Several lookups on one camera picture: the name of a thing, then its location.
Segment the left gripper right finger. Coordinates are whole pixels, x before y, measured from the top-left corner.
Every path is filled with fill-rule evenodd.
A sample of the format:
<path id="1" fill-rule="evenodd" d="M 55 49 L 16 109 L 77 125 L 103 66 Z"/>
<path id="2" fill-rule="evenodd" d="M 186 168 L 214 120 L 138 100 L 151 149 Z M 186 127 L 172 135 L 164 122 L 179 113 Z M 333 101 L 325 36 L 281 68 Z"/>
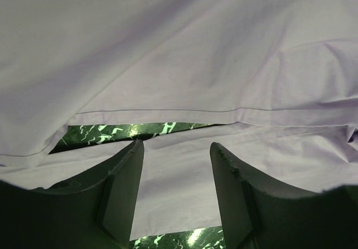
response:
<path id="1" fill-rule="evenodd" d="M 227 248 L 356 248 L 357 186 L 321 193 L 279 181 L 210 146 Z"/>

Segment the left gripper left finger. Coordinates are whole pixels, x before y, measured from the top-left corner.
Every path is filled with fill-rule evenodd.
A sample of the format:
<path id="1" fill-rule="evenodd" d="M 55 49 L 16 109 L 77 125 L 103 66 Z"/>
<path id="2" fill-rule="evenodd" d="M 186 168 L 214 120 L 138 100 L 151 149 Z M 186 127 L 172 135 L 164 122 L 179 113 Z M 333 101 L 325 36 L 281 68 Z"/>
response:
<path id="1" fill-rule="evenodd" d="M 128 248 L 143 159 L 137 140 L 48 189 L 1 182 L 1 247 Z"/>

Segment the purple trousers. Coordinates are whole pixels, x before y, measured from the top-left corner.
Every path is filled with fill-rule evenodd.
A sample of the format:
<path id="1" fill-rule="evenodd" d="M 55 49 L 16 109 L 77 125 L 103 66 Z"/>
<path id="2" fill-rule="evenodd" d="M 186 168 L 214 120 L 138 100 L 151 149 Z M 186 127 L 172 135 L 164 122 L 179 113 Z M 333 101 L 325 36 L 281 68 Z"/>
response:
<path id="1" fill-rule="evenodd" d="M 132 238 L 220 223 L 209 147 L 320 192 L 357 183 L 357 0 L 1 0 L 1 180 L 48 188 L 124 143 L 71 125 L 184 122 L 145 141 Z"/>

